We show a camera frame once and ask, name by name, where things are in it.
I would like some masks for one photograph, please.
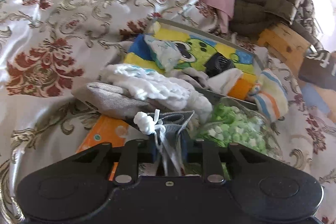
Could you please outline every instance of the quilted fabric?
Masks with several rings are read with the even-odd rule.
[[[236,0],[229,29],[240,35],[256,36],[271,24],[284,22],[317,49],[314,5],[311,0]]]

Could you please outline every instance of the satin bedspread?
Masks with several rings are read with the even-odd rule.
[[[130,45],[125,40],[153,17],[222,35],[215,9],[202,0],[0,0],[0,222],[23,218],[18,182],[72,155],[97,121],[96,110],[73,99],[73,78],[96,79],[107,63],[122,62]],[[241,45],[256,54],[261,49]],[[285,64],[269,58],[268,66],[289,100],[289,113],[272,125],[278,152],[320,181],[325,197],[317,217],[332,223],[336,126],[307,109]]]

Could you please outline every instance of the gray pouch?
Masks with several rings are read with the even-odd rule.
[[[166,176],[181,176],[184,169],[181,164],[179,135],[189,122],[194,111],[170,112],[159,115],[159,122],[166,128],[165,133],[157,134],[161,144],[158,149],[162,155],[162,163]],[[154,113],[147,115],[154,118]]]

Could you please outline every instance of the gray fabric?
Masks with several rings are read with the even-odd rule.
[[[154,118],[154,113],[148,113],[149,116]],[[159,120],[162,120],[163,125],[166,128],[164,134],[160,134],[160,141],[163,145],[160,149],[162,155],[162,163],[165,170],[165,175],[168,176],[181,176],[181,154],[178,146],[179,135],[184,130],[194,115],[194,111],[180,111],[170,112],[159,115]]]
[[[317,49],[323,48],[315,38],[314,5],[311,0],[236,0],[229,29],[239,35],[255,37],[272,24],[283,22]]]
[[[98,112],[117,119],[133,118],[139,111],[166,110],[154,100],[133,99],[128,90],[105,83],[85,83],[73,88],[71,93]]]

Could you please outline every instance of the metal screw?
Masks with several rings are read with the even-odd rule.
[[[224,178],[221,175],[214,174],[208,176],[208,181],[212,183],[220,183],[224,181]]]
[[[174,182],[172,182],[172,181],[166,181],[166,186],[174,186]]]
[[[118,183],[129,183],[132,181],[132,177],[129,175],[118,175],[115,181]]]

